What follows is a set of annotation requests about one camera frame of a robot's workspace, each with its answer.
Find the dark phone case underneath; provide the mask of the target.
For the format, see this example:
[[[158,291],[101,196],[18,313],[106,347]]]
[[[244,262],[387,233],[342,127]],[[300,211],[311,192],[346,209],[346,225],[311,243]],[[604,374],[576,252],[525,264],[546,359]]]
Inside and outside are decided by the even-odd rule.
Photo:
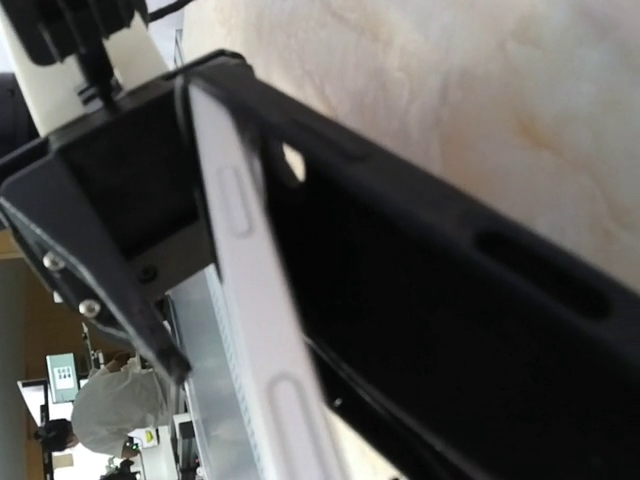
[[[374,402],[467,479],[639,475],[639,296],[260,81],[193,84],[298,149],[263,163],[266,206],[324,379]]]

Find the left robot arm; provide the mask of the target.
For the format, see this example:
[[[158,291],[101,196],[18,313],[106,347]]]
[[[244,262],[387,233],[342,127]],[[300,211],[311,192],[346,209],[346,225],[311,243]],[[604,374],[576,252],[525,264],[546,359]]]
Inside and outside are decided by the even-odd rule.
[[[192,372],[158,301],[213,261],[183,80],[163,75],[38,137],[1,78],[1,220],[44,286],[168,381]]]

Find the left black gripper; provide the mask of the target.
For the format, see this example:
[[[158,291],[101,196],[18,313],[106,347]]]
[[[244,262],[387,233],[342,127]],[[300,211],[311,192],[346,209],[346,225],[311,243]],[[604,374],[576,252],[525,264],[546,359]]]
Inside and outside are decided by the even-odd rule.
[[[157,301],[206,266],[183,75],[162,75],[1,161],[1,217],[42,282],[180,385],[192,367]]]

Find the black phone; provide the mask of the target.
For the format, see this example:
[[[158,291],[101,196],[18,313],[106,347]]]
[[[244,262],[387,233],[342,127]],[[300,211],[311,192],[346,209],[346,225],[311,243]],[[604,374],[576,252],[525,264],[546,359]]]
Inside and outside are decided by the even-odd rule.
[[[189,108],[225,312],[220,330],[264,479],[343,479],[346,472],[266,209],[257,146],[203,87]]]

